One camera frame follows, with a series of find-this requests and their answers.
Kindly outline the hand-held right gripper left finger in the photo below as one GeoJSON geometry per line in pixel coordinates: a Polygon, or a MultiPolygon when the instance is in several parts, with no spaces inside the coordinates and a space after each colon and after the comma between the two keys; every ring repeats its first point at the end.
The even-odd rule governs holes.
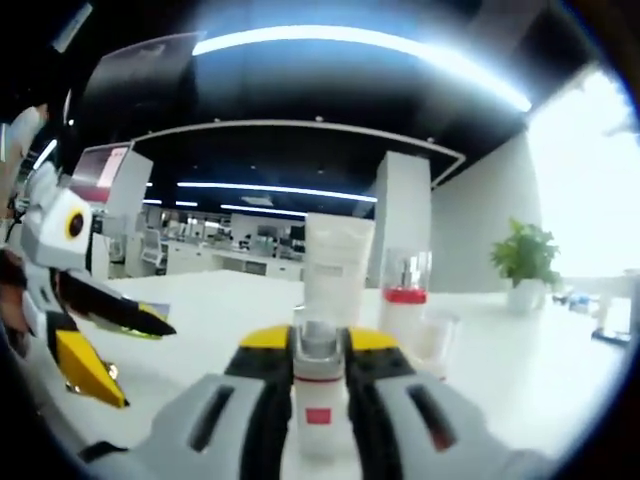
{"type": "Polygon", "coordinates": [[[292,413],[292,327],[252,332],[221,374],[165,406],[144,442],[156,479],[277,479],[292,413]]]}

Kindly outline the person's left hand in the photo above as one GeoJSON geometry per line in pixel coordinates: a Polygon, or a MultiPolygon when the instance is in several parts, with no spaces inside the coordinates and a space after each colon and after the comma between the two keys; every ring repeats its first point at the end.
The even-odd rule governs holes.
{"type": "Polygon", "coordinates": [[[26,277],[22,260],[8,249],[1,250],[1,320],[11,349],[22,359],[30,350],[31,329],[23,312],[26,277]]]}

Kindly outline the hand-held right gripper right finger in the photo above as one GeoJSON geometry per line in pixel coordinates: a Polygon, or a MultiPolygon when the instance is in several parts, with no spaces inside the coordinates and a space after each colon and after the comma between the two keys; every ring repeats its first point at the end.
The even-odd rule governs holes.
{"type": "Polygon", "coordinates": [[[365,479],[500,479],[505,446],[480,410],[415,370],[395,339],[343,332],[348,415],[365,479]]]}

